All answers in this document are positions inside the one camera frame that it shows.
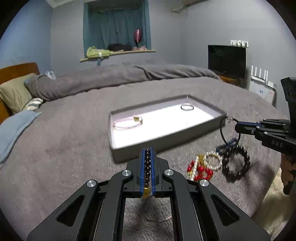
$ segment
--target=teal curtain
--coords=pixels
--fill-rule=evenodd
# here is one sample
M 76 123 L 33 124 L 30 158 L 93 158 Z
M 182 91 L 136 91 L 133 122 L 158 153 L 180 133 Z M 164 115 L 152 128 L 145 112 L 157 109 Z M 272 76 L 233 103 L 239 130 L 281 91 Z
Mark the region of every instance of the teal curtain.
M 151 49 L 150 19 L 148 0 L 138 9 L 119 9 L 104 12 L 93 11 L 84 4 L 83 46 L 84 53 L 88 47 L 107 49 L 110 44 L 129 44 L 136 46 L 133 33 L 142 30 L 139 46 Z

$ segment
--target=window sill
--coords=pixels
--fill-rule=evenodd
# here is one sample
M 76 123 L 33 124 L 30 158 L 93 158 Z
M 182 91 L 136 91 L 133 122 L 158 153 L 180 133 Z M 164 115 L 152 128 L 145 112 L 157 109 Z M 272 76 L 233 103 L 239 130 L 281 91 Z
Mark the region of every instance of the window sill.
M 129 54 L 129 53 L 151 53 L 156 52 L 155 50 L 136 50 L 136 51 L 117 51 L 110 54 L 110 56 L 119 55 L 119 54 Z M 97 59 L 96 58 L 81 58 L 80 62 L 88 61 L 89 59 Z

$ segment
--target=tv screen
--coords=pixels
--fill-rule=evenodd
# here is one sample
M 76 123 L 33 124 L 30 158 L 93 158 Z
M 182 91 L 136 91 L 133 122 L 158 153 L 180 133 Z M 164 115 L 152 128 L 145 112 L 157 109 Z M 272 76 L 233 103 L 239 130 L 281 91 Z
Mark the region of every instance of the tv screen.
M 227 77 L 244 78 L 246 71 L 246 48 L 209 45 L 208 68 Z

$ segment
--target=person's hand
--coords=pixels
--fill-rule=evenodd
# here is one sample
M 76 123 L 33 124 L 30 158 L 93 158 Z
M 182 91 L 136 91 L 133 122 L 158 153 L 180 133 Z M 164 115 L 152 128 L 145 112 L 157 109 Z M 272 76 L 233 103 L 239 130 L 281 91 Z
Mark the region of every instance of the person's hand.
M 288 160 L 286 155 L 281 155 L 281 181 L 283 185 L 288 185 L 289 181 L 293 181 L 293 175 L 290 172 L 291 170 L 296 170 L 296 163 L 292 165 L 292 163 Z

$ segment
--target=tray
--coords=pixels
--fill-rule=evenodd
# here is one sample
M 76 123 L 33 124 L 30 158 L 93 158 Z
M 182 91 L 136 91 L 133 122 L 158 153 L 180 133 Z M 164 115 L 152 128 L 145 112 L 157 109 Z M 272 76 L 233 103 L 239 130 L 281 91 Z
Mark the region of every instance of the tray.
M 194 110 L 184 111 L 189 103 Z M 114 129 L 114 121 L 141 116 L 143 124 L 132 129 Z M 109 115 L 109 142 L 116 163 L 137 158 L 141 148 L 153 146 L 159 152 L 218 129 L 226 113 L 190 95 L 181 95 L 112 111 Z M 132 126 L 134 120 L 118 123 Z

